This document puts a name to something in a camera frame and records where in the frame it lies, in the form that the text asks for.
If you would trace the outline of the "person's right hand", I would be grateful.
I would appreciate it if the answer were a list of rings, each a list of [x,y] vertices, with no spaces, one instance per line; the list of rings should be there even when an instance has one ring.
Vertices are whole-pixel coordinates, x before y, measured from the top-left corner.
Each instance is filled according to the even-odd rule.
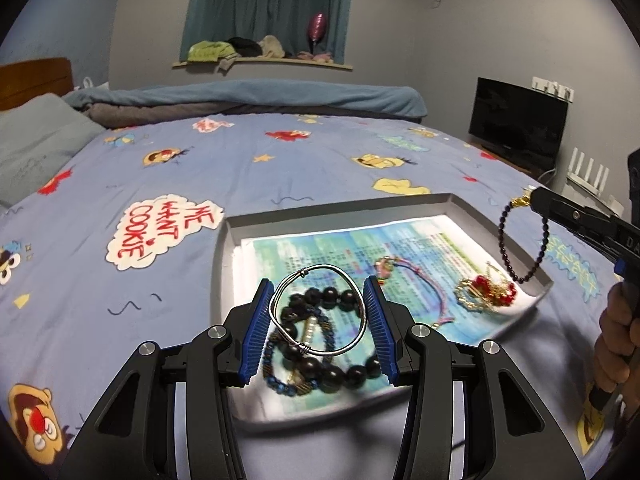
[[[639,348],[639,320],[623,295],[623,284],[608,292],[608,305],[599,320],[601,333],[594,345],[594,384],[606,392],[622,387],[625,414],[639,408],[639,367],[625,362]]]

